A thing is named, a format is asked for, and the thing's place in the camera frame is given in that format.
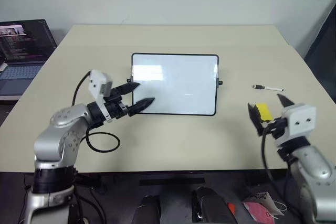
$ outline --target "laptop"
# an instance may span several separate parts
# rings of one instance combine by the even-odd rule
[[[0,22],[0,100],[18,100],[56,47],[44,19]]]

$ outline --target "whiteboard frame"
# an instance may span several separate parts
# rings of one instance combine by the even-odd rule
[[[131,56],[131,81],[133,82],[133,56],[134,55],[189,55],[189,56],[215,56],[217,57],[217,78],[215,86],[215,109],[213,114],[176,114],[176,113],[149,113],[149,112],[140,112],[139,114],[150,114],[150,115],[202,115],[202,116],[214,116],[217,111],[217,89],[219,87],[219,56],[215,54],[164,54],[164,53],[154,53],[154,52],[134,52]],[[134,105],[134,91],[132,92],[132,105]]]

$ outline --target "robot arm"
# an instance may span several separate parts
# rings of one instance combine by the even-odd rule
[[[266,133],[276,139],[278,154],[290,164],[300,188],[303,219],[306,224],[335,223],[336,167],[306,139],[315,128],[316,108],[278,96],[284,109],[280,118],[268,124]],[[250,108],[249,105],[250,118],[260,134],[263,127]]]
[[[154,98],[145,98],[133,106],[121,102],[121,96],[132,92],[138,85],[130,82],[111,89],[112,81],[108,75],[91,70],[89,90],[95,102],[64,108],[51,117],[50,125],[34,145],[34,183],[27,195],[24,223],[46,223],[46,219],[53,219],[51,215],[57,216],[57,223],[68,223],[68,203],[74,194],[73,183],[77,173],[74,164],[83,137],[105,121],[111,122],[113,118],[127,114],[133,116],[147,108]]]

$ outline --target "whiteboard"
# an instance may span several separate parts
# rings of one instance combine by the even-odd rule
[[[214,115],[218,79],[217,55],[132,55],[133,104],[154,102],[142,113]]]

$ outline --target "yellow eraser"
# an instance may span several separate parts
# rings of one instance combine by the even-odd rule
[[[256,107],[260,114],[260,120],[262,122],[269,122],[273,120],[271,113],[268,110],[267,104],[265,103],[256,103]]]

